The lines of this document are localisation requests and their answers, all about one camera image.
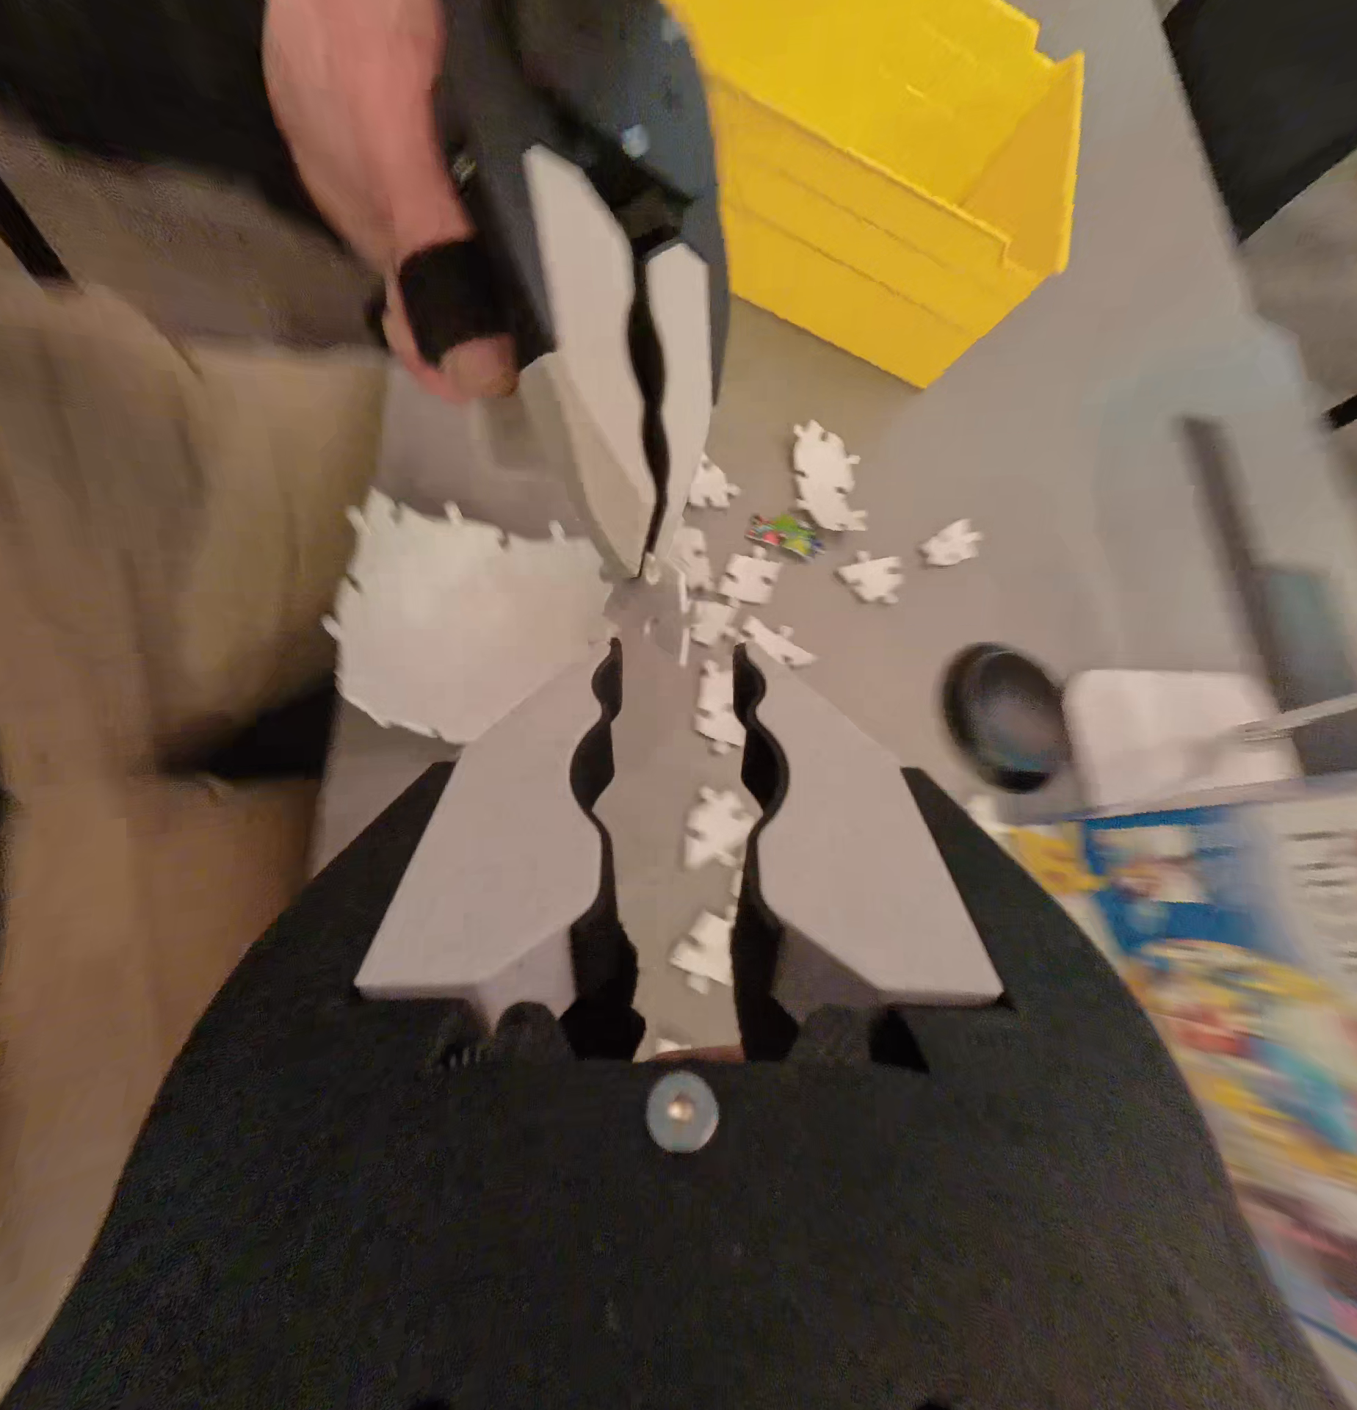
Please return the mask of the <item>white puzzle pieces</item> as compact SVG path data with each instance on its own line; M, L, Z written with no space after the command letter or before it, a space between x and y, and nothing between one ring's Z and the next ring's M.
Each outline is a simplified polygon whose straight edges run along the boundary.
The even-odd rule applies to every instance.
M651 609L626 644L624 736L639 783L617 804L622 901L633 907L641 949L645 1055L736 1045L733 929L742 864L760 808L741 780L745 729L735 713L738 648L757 647L790 667L890 751L899 766L921 747L943 761L933 688L948 633L920 619L917 534L887 495L887 468L861 462L857 435L836 456L846 510L864 529L818 528L826 551L802 562L748 542L752 517L801 510L793 448L826 460L834 438L795 434L777 413L741 432L711 432L699 490L680 531L674 622Z

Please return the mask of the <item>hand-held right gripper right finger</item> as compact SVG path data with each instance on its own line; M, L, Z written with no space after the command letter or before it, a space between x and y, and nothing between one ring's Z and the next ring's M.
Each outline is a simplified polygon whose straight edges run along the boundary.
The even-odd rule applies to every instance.
M896 755L757 645L732 661L758 805L730 935L743 1049L823 1009L984 1009L1005 985Z

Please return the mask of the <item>black round stand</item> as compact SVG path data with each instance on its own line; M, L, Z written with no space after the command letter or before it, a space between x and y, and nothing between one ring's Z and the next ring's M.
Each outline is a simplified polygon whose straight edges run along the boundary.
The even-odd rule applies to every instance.
M962 760L1002 792L1037 794L1071 766L1061 682L1005 644L970 644L948 663L940 711Z

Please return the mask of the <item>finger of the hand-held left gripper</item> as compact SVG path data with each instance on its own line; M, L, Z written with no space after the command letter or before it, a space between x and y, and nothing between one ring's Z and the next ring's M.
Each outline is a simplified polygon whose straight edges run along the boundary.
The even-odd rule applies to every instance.
M607 578L652 576L667 513L663 371L630 238L585 171L523 155L550 344L520 376L547 470Z
M661 457L652 542L669 560L705 457L716 407L710 327L710 271L686 244L670 243L645 263L648 309L661 363L657 393Z

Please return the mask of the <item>colourful printed puzzle piece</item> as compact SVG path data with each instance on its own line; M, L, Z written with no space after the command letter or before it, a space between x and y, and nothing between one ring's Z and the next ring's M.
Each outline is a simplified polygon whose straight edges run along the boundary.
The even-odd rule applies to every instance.
M752 516L743 538L751 545L801 562L811 562L826 553L818 528L795 515Z

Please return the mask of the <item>person's left hand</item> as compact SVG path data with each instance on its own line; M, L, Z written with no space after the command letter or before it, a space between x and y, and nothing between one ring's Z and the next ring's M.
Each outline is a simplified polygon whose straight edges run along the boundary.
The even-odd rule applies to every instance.
M513 344L478 338L431 362L406 313L407 257L475 237L438 144L445 20L435 2L268 2L265 92L300 183L384 280L384 332L420 387L451 403L510 396Z

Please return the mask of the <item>partly built white puzzle ball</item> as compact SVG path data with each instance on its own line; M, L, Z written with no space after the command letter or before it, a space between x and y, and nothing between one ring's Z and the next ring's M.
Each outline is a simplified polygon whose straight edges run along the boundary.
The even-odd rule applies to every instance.
M456 503L432 517L372 490L323 626L341 700L381 727L463 747L607 641L614 591L586 538L520 538Z

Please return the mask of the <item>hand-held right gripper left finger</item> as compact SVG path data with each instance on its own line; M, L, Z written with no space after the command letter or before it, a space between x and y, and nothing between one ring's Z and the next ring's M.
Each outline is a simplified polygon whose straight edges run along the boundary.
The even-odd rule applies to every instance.
M464 747L354 979L495 1030L545 1009L572 1049L639 1049L638 958L597 805L614 780L623 647L595 647Z

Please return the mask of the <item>yellow plastic bin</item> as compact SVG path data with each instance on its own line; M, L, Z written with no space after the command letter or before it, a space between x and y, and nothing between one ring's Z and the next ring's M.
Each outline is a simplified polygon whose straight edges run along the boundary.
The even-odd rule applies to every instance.
M917 390L1072 246L1086 56L1003 2L679 2L730 293Z

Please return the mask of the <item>colourful cardboard puzzle box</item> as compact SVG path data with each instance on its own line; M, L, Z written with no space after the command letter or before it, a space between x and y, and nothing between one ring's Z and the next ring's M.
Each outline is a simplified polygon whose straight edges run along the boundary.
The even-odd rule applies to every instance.
M1156 1026L1291 1312L1357 1356L1357 773L984 827Z

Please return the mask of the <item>white printed instruction sheet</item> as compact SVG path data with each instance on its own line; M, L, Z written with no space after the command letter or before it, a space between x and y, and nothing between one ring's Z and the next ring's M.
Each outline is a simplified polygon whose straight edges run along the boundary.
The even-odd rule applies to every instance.
M1247 742L1275 717L1256 679L1237 673L1099 669L1064 688L1080 795L1094 810L1172 802L1299 780L1290 739Z

